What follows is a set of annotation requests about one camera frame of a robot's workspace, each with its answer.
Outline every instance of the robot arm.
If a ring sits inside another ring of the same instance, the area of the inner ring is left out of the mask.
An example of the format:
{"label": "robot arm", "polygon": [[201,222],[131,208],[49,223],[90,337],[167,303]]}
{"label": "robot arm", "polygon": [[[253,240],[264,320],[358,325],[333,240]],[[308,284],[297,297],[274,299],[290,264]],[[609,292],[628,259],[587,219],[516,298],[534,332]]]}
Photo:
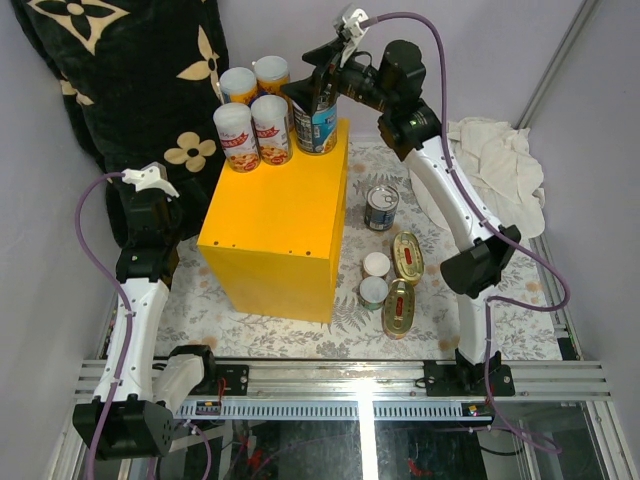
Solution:
{"label": "robot arm", "polygon": [[[118,259],[116,278],[132,311],[119,299],[107,363],[93,401],[77,405],[73,413],[73,424],[89,446],[103,409],[109,409],[96,452],[100,459],[166,455],[173,437],[173,415],[189,392],[210,381],[215,370],[209,347],[177,347],[152,382],[158,324],[178,265],[181,213],[172,201],[178,192],[167,181],[164,166],[153,163],[123,174],[123,182],[133,184],[136,193],[125,206],[129,239]],[[133,317],[131,340],[122,373],[116,378],[129,313]],[[113,383],[118,386],[107,404]]]}
{"label": "robot arm", "polygon": [[[285,85],[283,91],[309,115],[315,113],[318,98],[327,89],[330,101],[342,94],[382,113],[378,119],[382,139],[432,194],[460,251],[442,263],[441,271],[447,285],[458,294],[460,344],[456,360],[468,370],[463,376],[477,383],[483,376],[480,367],[488,333],[484,300],[500,282],[514,249],[485,227],[453,181],[442,143],[448,140],[441,137],[440,120],[420,98],[426,69],[418,47],[404,40],[391,42],[378,69],[357,61],[364,53],[359,54],[357,46],[367,30],[360,26],[366,18],[362,10],[347,7],[334,22],[338,38],[303,55],[305,62],[315,66],[311,77]],[[453,168],[457,166],[453,158]],[[458,169],[457,174],[487,220],[500,225],[463,172]],[[517,227],[501,226],[500,230],[508,238],[520,240]]]}

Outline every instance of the white can with label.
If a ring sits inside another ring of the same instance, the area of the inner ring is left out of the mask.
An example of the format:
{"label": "white can with label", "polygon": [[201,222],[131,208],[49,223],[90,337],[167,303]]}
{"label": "white can with label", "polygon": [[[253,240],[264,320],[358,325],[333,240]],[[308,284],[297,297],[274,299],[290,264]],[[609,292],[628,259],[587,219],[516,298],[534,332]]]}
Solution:
{"label": "white can with label", "polygon": [[288,112],[287,101],[276,95],[264,95],[251,106],[260,156],[269,165],[284,165],[293,154]]}
{"label": "white can with label", "polygon": [[242,103],[227,103],[213,113],[220,144],[229,166],[250,172],[260,165],[260,155],[251,124],[251,109]]}

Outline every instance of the blue labeled can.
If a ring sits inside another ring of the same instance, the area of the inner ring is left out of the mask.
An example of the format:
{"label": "blue labeled can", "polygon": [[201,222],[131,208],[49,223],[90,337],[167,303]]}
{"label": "blue labeled can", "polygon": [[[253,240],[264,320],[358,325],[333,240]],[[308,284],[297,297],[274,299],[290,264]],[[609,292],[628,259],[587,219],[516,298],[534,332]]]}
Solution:
{"label": "blue labeled can", "polygon": [[329,153],[338,140],[338,109],[335,101],[329,104],[326,92],[318,103],[318,110],[310,117],[293,102],[293,121],[296,126],[298,147],[306,153]]}
{"label": "blue labeled can", "polygon": [[364,223],[371,230],[384,232],[393,226],[400,195],[395,188],[378,185],[367,193]]}

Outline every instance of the white can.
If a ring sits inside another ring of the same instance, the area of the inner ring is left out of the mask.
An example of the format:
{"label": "white can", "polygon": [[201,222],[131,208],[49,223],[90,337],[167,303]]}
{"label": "white can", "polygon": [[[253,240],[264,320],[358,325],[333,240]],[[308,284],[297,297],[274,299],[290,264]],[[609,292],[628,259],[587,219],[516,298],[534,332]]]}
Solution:
{"label": "white can", "polygon": [[253,71],[258,78],[259,90],[268,95],[278,95],[287,101],[289,107],[289,129],[293,129],[293,107],[291,100],[281,88],[289,83],[289,65],[282,57],[268,55],[253,63]]}
{"label": "white can", "polygon": [[242,103],[227,103],[213,113],[220,144],[236,172],[250,172],[260,165],[260,155],[251,124],[251,109]]}
{"label": "white can", "polygon": [[219,83],[225,103],[250,105],[258,97],[256,76],[248,68],[230,68],[222,74]]}
{"label": "white can", "polygon": [[251,106],[260,157],[269,165],[283,165],[293,154],[287,113],[286,100],[276,95],[260,97]]}

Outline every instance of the white wall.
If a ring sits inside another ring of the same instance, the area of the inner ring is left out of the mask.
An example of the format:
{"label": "white wall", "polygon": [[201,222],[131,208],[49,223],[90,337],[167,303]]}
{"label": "white wall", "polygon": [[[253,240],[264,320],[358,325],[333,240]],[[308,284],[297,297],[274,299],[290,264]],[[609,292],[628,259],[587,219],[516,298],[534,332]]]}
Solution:
{"label": "white wall", "polygon": [[[31,480],[49,463],[113,293],[73,229],[98,169],[76,145],[60,86],[9,2],[0,3],[0,65],[0,476]],[[87,240],[113,264],[103,194],[85,208]]]}
{"label": "white wall", "polygon": [[[292,79],[308,76],[304,52],[335,38],[333,18],[346,0],[220,0],[232,66],[251,66],[264,55],[289,61]],[[354,2],[369,16],[415,11],[431,19],[443,37],[451,119],[485,116],[516,122],[581,0],[368,0]],[[427,67],[425,99],[440,111],[440,69],[426,27],[392,20],[373,27],[361,44],[380,63],[384,47],[403,38],[422,50]],[[341,99],[339,114],[352,121],[352,136],[378,136],[376,112]]]}
{"label": "white wall", "polygon": [[602,3],[534,119],[531,151],[578,338],[607,367],[640,464],[640,4]]}

